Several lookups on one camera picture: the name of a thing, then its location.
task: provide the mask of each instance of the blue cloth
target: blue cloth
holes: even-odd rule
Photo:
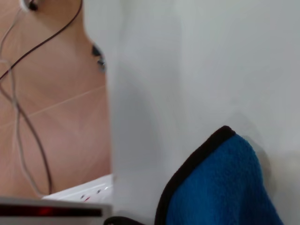
[[[166,225],[282,225],[263,186],[258,159],[237,134],[178,186]]]

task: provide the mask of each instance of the white power strip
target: white power strip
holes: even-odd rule
[[[112,193],[113,175],[110,174],[85,184],[45,196],[43,199],[111,205]]]

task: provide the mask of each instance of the gray surface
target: gray surface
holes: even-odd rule
[[[106,56],[117,214],[152,224],[167,181],[227,124],[263,156],[284,223],[300,222],[299,8],[84,0],[87,34]]]

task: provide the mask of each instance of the blue towel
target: blue towel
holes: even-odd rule
[[[227,126],[216,131],[172,176],[155,217],[155,225],[282,224],[263,186],[255,152]]]

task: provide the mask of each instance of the white cable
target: white cable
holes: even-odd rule
[[[22,145],[22,139],[21,139],[21,135],[20,135],[20,110],[18,107],[18,99],[17,99],[17,95],[16,95],[16,85],[15,85],[15,77],[14,74],[12,72],[11,69],[11,63],[2,58],[2,47],[3,47],[3,43],[6,39],[6,37],[8,36],[9,32],[12,30],[12,28],[14,27],[14,25],[16,24],[18,17],[19,17],[19,13],[20,13],[21,9],[18,10],[11,26],[9,27],[9,29],[5,32],[4,36],[2,37],[1,41],[0,41],[0,63],[5,63],[8,67],[8,75],[10,77],[10,84],[11,84],[11,91],[12,91],[12,105],[15,109],[15,136],[16,136],[16,140],[17,140],[17,146],[18,146],[18,150],[19,150],[19,156],[20,156],[20,161],[21,161],[21,167],[22,167],[22,172],[24,173],[25,177],[27,178],[27,180],[29,181],[29,183],[31,184],[32,188],[34,189],[34,191],[36,192],[36,194],[39,197],[44,197],[45,195],[42,194],[33,177],[31,176],[27,166],[26,166],[26,162],[25,162],[25,157],[24,157],[24,151],[23,151],[23,145]]]

